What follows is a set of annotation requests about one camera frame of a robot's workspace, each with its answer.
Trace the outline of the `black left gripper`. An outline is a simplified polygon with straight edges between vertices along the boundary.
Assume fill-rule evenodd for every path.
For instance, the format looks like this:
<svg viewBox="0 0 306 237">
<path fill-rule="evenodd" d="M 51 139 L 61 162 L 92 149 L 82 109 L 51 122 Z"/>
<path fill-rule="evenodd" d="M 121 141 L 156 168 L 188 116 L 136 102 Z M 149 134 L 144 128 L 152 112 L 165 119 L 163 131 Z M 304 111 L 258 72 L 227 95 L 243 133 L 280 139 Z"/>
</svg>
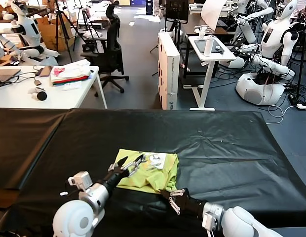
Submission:
<svg viewBox="0 0 306 237">
<path fill-rule="evenodd" d="M 101 181 L 101 184 L 105 186 L 108 191 L 113 191 L 114 188 L 119 184 L 121 179 L 128 176 L 132 176 L 137 172 L 141 163 L 146 161 L 144 154 L 138 156 L 134 161 L 126 164 L 128 156 L 120 159 L 119 161 L 112 163 L 108 168 L 108 174 Z"/>
</svg>

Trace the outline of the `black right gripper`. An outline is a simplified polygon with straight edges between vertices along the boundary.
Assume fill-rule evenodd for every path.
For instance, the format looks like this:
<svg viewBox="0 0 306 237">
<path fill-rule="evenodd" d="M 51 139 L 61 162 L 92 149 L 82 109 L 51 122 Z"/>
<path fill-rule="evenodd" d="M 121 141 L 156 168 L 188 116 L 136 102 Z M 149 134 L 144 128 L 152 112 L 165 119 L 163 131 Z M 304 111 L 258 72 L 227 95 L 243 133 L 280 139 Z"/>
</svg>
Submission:
<svg viewBox="0 0 306 237">
<path fill-rule="evenodd" d="M 177 215 L 192 215 L 197 219 L 201 219 L 203 216 L 203 208 L 207 201 L 194 199 L 188 195 L 184 195 L 184 193 L 185 189 L 174 191 L 160 190 L 160 194 L 163 197 L 170 197 L 169 204 Z"/>
</svg>

